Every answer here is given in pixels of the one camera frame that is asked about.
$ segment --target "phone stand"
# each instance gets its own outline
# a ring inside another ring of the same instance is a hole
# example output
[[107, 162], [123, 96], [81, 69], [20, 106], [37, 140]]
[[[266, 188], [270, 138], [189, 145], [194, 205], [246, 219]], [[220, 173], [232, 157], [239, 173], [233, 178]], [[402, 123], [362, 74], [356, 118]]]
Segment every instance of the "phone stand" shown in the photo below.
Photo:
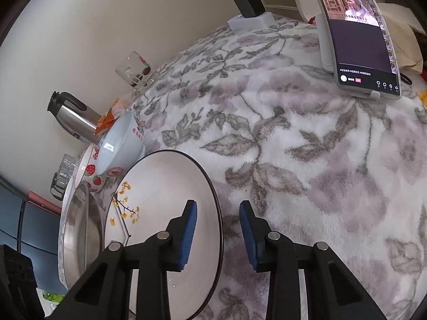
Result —
[[325, 71], [334, 72], [332, 53], [330, 52], [329, 38], [327, 36], [326, 21], [322, 13], [316, 15], [316, 27], [319, 33], [320, 56], [322, 57], [322, 67]]
[[[320, 45], [320, 56], [322, 58], [322, 67], [325, 71], [334, 72], [334, 62], [332, 60], [331, 46], [329, 43], [328, 31], [326, 26], [325, 17], [322, 13], [319, 13], [315, 17], [317, 32], [319, 34], [319, 45]], [[372, 90], [369, 94], [359, 93], [356, 91], [346, 91], [351, 96], [366, 98], [368, 100], [377, 101], [381, 97], [381, 93], [376, 90]]]

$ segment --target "power adapter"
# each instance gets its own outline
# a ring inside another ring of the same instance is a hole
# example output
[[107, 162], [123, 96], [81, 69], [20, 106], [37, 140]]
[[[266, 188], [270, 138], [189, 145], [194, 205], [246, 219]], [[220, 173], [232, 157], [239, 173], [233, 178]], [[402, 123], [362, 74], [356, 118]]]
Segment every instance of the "power adapter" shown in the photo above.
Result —
[[234, 3], [245, 18], [254, 18], [266, 11], [261, 0], [234, 0]]

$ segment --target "beige wall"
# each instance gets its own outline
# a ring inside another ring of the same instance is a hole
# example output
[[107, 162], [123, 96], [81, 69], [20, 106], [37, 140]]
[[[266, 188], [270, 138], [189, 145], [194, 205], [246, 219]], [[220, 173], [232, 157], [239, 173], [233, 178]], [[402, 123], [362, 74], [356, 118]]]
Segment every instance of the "beige wall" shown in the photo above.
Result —
[[46, 111], [52, 92], [104, 113], [130, 89], [114, 72], [129, 52], [157, 67], [237, 13], [232, 0], [32, 0], [0, 48], [0, 174], [61, 205], [52, 176], [85, 146]]

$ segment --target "man on screen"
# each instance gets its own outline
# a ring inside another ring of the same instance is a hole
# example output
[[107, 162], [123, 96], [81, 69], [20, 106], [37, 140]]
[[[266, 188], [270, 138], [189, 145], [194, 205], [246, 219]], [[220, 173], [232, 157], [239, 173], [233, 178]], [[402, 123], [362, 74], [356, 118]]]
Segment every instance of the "man on screen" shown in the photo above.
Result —
[[378, 21], [369, 14], [361, 0], [345, 0], [349, 9], [345, 11], [345, 20], [379, 26]]

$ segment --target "floral pattern blanket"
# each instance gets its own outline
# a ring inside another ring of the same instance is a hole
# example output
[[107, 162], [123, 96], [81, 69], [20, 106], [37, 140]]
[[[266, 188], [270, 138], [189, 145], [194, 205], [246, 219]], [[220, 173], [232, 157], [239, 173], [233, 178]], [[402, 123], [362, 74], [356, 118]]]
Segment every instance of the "floral pattern blanket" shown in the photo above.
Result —
[[[409, 319], [427, 292], [423, 82], [398, 101], [341, 96], [316, 28], [275, 18], [266, 30], [222, 27], [200, 39], [131, 107], [147, 149], [195, 158], [219, 198], [223, 270], [199, 318], [265, 318], [268, 274], [252, 270], [238, 219], [250, 200], [294, 242], [327, 242], [389, 320]], [[105, 205], [114, 190], [103, 190]]]

